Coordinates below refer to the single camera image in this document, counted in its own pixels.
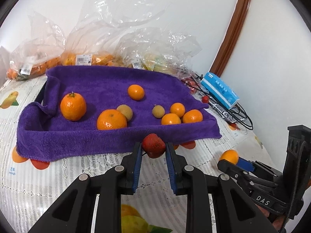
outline table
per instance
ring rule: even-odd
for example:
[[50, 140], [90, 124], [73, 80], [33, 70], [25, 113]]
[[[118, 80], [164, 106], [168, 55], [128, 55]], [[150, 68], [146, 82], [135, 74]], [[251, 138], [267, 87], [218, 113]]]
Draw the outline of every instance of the table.
[[[19, 114], [34, 101], [45, 81], [45, 75], [24, 82], [8, 80], [0, 89], [0, 103], [11, 92], [18, 92], [18, 106], [0, 108], [0, 209], [16, 232], [27, 232], [81, 173], [90, 176], [103, 174], [119, 165], [126, 155], [79, 156], [50, 163], [30, 159], [14, 162], [12, 152], [16, 145]], [[220, 155], [225, 150], [235, 149], [247, 160], [259, 160], [274, 167], [265, 147], [252, 131], [240, 125], [237, 128], [229, 126], [213, 110], [207, 111], [216, 117], [222, 138], [197, 140], [192, 150], [179, 146], [176, 153], [183, 155], [188, 164], [206, 174], [218, 176], [221, 173], [217, 169]], [[136, 193], [133, 196], [122, 195], [121, 199], [122, 204], [137, 209], [149, 224], [172, 229], [173, 232], [185, 232], [187, 198], [173, 194], [164, 155], [156, 160], [143, 157]], [[212, 218], [212, 223], [216, 230], [215, 218]]]

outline towel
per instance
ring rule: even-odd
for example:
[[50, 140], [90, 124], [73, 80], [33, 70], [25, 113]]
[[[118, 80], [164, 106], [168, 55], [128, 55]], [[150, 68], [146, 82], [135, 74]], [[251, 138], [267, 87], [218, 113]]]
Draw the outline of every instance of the towel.
[[[189, 89], [167, 74], [108, 66], [57, 66], [47, 71], [43, 103], [32, 102], [22, 111], [17, 127], [17, 152], [20, 156], [50, 162], [65, 157], [131, 152], [135, 142], [156, 133], [164, 142], [185, 143], [200, 138], [220, 138], [216, 119], [206, 112], [208, 104], [195, 100]], [[127, 89], [138, 84], [145, 90], [140, 101], [132, 100]], [[62, 98], [81, 94], [86, 114], [76, 122], [60, 112]], [[198, 109], [203, 121], [161, 125], [152, 115], [155, 105], [169, 113], [173, 103], [186, 111]], [[96, 121], [106, 109], [126, 104], [133, 110], [127, 128], [97, 130]]]

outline cable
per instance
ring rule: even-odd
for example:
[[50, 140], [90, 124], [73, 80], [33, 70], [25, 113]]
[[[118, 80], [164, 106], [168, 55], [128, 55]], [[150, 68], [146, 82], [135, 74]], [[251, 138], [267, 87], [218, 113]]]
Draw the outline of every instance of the cable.
[[[189, 87], [192, 87], [192, 88], [194, 88], [194, 89], [196, 89], [196, 90], [202, 92], [204, 95], [212, 96], [213, 99], [210, 98], [211, 101], [213, 101], [213, 102], [217, 103], [218, 105], [220, 105], [225, 111], [227, 111], [230, 115], [232, 115], [232, 116], [236, 119], [236, 121], [237, 121], [238, 123], [240, 123], [242, 126], [244, 126], [245, 128], [247, 128], [247, 129], [249, 129], [249, 130], [253, 130], [253, 123], [252, 123], [250, 117], [247, 115], [246, 111], [243, 109], [243, 107], [242, 107], [239, 103], [236, 104], [236, 107], [237, 107], [237, 109], [239, 110], [238, 113], [235, 112], [235, 111], [233, 111], [233, 110], [228, 109], [228, 108], [225, 107], [220, 101], [218, 101], [217, 98], [216, 98], [213, 94], [211, 94], [211, 93], [208, 94], [206, 91], [202, 90], [202, 88], [201, 88], [200, 85], [197, 83], [197, 81], [196, 81], [195, 78], [193, 78], [192, 76], [191, 76], [191, 78], [192, 78], [192, 80], [195, 82], [195, 84], [196, 84], [197, 87], [194, 87], [194, 86], [192, 86], [192, 85], [189, 85], [188, 83], [185, 83], [186, 85], [188, 85]], [[240, 120], [241, 117], [242, 117], [242, 118], [248, 119], [249, 122], [250, 122], [250, 125], [248, 125], [247, 123], [241, 121], [241, 120]]]
[[293, 193], [291, 195], [291, 198], [290, 198], [290, 208], [286, 214], [286, 218], [285, 220], [283, 221], [282, 223], [282, 227], [280, 229], [280, 233], [282, 233], [283, 229], [285, 228], [285, 224], [287, 223], [289, 217], [290, 217], [290, 213], [293, 209], [293, 205], [294, 205], [294, 201], [295, 201], [295, 196], [296, 196], [296, 191], [297, 191], [297, 186], [298, 186], [298, 175], [299, 175], [299, 168], [300, 168], [300, 161], [301, 161], [301, 155], [302, 155], [302, 148], [306, 145], [306, 141], [303, 141], [301, 146], [300, 146], [300, 150], [299, 150], [299, 153], [300, 153], [300, 157], [298, 158], [298, 161], [297, 161], [297, 166], [296, 166], [296, 174], [295, 174], [295, 182], [294, 182], [294, 188], [293, 188]]

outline tablecloth pattern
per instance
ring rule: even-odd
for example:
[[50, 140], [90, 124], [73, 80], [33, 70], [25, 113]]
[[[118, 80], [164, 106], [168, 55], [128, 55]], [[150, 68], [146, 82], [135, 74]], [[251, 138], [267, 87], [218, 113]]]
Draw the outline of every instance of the tablecloth pattern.
[[[38, 95], [46, 81], [41, 76], [25, 82], [7, 81], [0, 89], [0, 103], [8, 95], [18, 92], [18, 106], [0, 108], [0, 209], [16, 232], [27, 232], [57, 197], [81, 174], [96, 176], [119, 165], [126, 153], [79, 156], [61, 159], [44, 165], [27, 160], [15, 163], [12, 151], [16, 145], [17, 122], [21, 110]], [[259, 160], [274, 166], [265, 147], [252, 131], [237, 125], [229, 126], [213, 110], [217, 119], [220, 139], [200, 139], [194, 149], [179, 146], [176, 153], [183, 155], [188, 164], [206, 174], [218, 176], [220, 155], [235, 149], [248, 160]], [[133, 206], [152, 225], [185, 232], [186, 196], [175, 196], [170, 188], [165, 156], [154, 160], [143, 157], [138, 189], [133, 196], [122, 195], [121, 203]], [[216, 229], [213, 215], [213, 230]]]

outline barcode sticker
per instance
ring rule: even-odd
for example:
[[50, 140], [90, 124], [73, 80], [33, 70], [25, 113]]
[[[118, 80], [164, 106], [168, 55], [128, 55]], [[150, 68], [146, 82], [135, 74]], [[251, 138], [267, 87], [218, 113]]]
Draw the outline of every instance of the barcode sticker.
[[76, 65], [92, 65], [92, 54], [77, 55]]
[[21, 74], [30, 75], [33, 64], [36, 61], [35, 56], [26, 57], [24, 61], [24, 65], [21, 68]]
[[145, 70], [145, 68], [142, 66], [140, 62], [133, 62], [133, 68]]

